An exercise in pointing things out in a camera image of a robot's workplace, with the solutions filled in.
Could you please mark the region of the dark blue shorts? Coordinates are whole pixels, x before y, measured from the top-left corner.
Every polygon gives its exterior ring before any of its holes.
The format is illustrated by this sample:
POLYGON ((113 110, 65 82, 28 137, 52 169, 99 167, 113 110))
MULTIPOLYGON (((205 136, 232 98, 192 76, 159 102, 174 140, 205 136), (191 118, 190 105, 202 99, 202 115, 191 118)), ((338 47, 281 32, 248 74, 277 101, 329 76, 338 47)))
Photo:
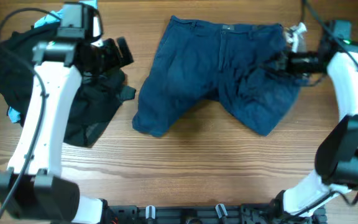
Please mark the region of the dark blue shorts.
POLYGON ((302 80, 276 72, 280 24, 216 24, 172 16, 139 93, 135 130, 163 136, 201 100, 220 102, 266 136, 298 98, 302 80))

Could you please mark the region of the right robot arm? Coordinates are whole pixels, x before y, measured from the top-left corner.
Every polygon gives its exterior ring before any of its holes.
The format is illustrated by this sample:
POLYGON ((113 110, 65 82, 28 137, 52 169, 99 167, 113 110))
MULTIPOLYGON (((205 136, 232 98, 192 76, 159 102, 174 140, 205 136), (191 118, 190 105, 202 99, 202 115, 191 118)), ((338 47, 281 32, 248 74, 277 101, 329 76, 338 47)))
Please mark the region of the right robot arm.
POLYGON ((273 222, 305 222, 330 200, 355 190, 358 202, 358 42, 351 40, 351 23, 332 20, 323 24, 318 50, 308 52, 304 23, 285 31, 290 50, 280 56, 281 75, 324 73, 334 87, 339 122, 319 146, 314 169, 296 186, 281 191, 257 211, 273 222))

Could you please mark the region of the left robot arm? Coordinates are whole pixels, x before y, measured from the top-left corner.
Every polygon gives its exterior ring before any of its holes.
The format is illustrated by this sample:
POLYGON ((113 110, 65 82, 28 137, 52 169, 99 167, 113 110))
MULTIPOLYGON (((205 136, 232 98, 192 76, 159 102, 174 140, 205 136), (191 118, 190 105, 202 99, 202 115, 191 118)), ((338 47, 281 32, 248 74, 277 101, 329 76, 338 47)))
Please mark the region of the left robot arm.
POLYGON ((19 143, 0 172, 0 219, 51 223, 118 223, 107 201, 81 194, 61 177, 62 144, 82 73, 100 74, 132 63, 122 37, 103 40, 100 12, 66 2, 50 40, 37 42, 32 60, 18 58, 33 76, 32 94, 19 143))

